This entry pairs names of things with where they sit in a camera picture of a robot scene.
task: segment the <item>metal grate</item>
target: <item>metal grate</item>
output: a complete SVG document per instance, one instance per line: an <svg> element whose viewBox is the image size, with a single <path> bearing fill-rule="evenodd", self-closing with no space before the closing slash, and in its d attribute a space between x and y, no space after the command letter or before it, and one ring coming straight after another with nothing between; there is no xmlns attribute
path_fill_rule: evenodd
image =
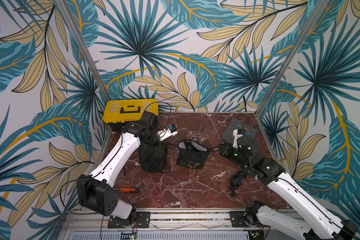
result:
<svg viewBox="0 0 360 240"><path fill-rule="evenodd" d="M103 240L119 240L120 232L104 231L101 234ZM144 240L249 240L247 231L139 231L138 239ZM72 240L100 240L100 231L98 232L75 232Z"/></svg>

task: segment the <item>tropical leaf wallpaper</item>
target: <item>tropical leaf wallpaper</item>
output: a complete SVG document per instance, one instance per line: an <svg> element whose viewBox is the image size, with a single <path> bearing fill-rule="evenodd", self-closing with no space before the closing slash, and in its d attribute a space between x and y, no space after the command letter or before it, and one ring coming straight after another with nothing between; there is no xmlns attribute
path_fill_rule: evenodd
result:
<svg viewBox="0 0 360 240"><path fill-rule="evenodd" d="M67 3L111 99L255 111L318 1ZM104 107L55 2L0 0L0 238L57 238L59 191L95 164ZM329 1L260 122L299 184L360 229L360 0ZM73 208L74 185L62 192Z"/></svg>
<svg viewBox="0 0 360 240"><path fill-rule="evenodd" d="M360 234L360 1L338 2L331 13L330 1L260 119L280 164ZM321 22L327 27L318 31Z"/></svg>
<svg viewBox="0 0 360 240"><path fill-rule="evenodd" d="M176 111L254 111L316 2L104 0L89 50L112 99L147 86Z"/></svg>
<svg viewBox="0 0 360 240"><path fill-rule="evenodd" d="M68 2L90 46L96 7ZM0 239L57 238L68 213L60 189L94 166L104 107L55 3L0 1ZM62 188L70 209L75 187Z"/></svg>

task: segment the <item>black mounting plate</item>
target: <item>black mounting plate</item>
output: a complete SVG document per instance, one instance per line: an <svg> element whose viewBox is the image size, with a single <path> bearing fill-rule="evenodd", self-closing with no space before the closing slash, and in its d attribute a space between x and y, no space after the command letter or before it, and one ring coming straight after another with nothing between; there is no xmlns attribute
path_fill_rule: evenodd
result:
<svg viewBox="0 0 360 240"><path fill-rule="evenodd" d="M229 212L232 227L247 227L245 223L245 211Z"/></svg>
<svg viewBox="0 0 360 240"><path fill-rule="evenodd" d="M148 228L150 220L150 212L136 212L136 217L139 219L138 228ZM118 217L110 217L108 222L108 228L125 228L125 221Z"/></svg>

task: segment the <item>yellow toolbox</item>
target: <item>yellow toolbox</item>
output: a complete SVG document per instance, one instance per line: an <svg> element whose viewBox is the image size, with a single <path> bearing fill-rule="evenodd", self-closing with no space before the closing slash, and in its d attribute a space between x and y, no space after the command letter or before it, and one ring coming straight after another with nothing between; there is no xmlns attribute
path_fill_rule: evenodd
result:
<svg viewBox="0 0 360 240"><path fill-rule="evenodd" d="M103 121L109 124L113 131L119 131L122 125L115 124L139 120L143 114L143 111L145 110L157 115L158 104L155 104L157 102L158 101L155 99L128 99L109 101L104 111Z"/></svg>

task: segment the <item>black drawstring pouch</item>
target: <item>black drawstring pouch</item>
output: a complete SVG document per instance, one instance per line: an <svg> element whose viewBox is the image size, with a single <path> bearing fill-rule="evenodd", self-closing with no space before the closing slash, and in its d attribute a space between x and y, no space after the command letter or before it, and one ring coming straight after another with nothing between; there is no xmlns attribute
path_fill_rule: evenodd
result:
<svg viewBox="0 0 360 240"><path fill-rule="evenodd" d="M140 142L139 146L139 162L141 167L150 173L167 173L168 170L163 170L167 158L168 145L161 142L158 146L149 143Z"/></svg>
<svg viewBox="0 0 360 240"><path fill-rule="evenodd" d="M210 153L209 149L189 139L179 142L177 147L179 157L176 164L190 169L201 169Z"/></svg>

